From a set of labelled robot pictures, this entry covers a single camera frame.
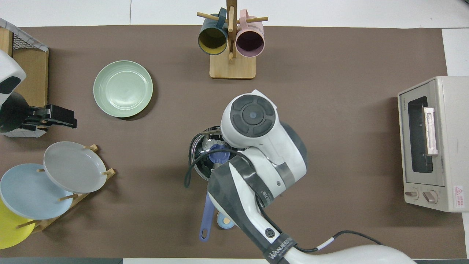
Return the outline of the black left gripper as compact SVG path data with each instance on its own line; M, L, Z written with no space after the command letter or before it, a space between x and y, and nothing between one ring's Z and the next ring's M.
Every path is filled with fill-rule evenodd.
M62 127L77 128L75 112L66 108L55 106L55 119L72 119L66 121L53 121L51 119L52 105L44 107L29 106L28 116L22 122L23 126L51 127L58 125Z

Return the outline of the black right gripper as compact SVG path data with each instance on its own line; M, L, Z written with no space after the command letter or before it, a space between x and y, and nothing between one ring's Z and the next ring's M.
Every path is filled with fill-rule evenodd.
M225 144L220 128L209 128L202 132L203 144Z

